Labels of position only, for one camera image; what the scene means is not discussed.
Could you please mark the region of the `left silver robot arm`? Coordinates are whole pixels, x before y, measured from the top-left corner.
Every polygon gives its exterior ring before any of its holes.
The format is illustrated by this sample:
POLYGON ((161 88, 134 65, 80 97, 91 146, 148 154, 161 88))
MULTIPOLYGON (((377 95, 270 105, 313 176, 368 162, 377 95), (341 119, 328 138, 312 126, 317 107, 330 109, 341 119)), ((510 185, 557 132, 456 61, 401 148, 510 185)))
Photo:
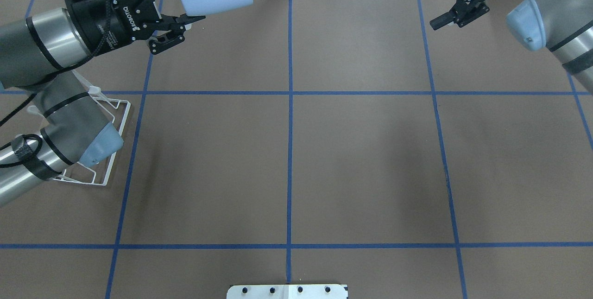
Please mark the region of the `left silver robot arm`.
POLYGON ((65 7, 1 27, 1 88, 19 88, 47 126, 1 147, 1 204, 58 177, 70 166, 91 167, 123 147, 118 130, 76 69, 137 40, 159 54, 184 41, 203 16, 161 15, 156 0, 64 0, 65 7))

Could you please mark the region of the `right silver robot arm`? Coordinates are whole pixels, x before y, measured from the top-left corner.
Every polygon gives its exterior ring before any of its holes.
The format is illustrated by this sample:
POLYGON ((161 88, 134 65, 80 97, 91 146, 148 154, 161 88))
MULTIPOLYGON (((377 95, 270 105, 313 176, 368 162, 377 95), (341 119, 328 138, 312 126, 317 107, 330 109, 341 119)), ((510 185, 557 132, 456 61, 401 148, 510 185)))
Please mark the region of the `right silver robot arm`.
MULTIPOLYGON (((489 11, 487 0, 456 0, 449 11, 430 21, 437 30, 460 28, 489 11)), ((506 16, 514 38, 530 51, 546 48, 563 69, 593 90, 593 0, 524 0, 506 16)))

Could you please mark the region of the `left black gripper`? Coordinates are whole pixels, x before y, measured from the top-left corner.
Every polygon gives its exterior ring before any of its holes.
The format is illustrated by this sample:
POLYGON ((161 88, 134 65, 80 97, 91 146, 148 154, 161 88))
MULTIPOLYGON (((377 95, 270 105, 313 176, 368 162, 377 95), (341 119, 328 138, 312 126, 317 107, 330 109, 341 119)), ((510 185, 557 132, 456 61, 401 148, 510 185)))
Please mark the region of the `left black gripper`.
POLYGON ((104 33, 107 38, 98 54, 118 50, 136 40, 147 40, 157 55, 185 40, 185 31, 205 16, 160 14, 155 0, 65 0, 69 16, 87 49, 94 52, 104 33), (152 36, 155 31, 163 32, 152 36))

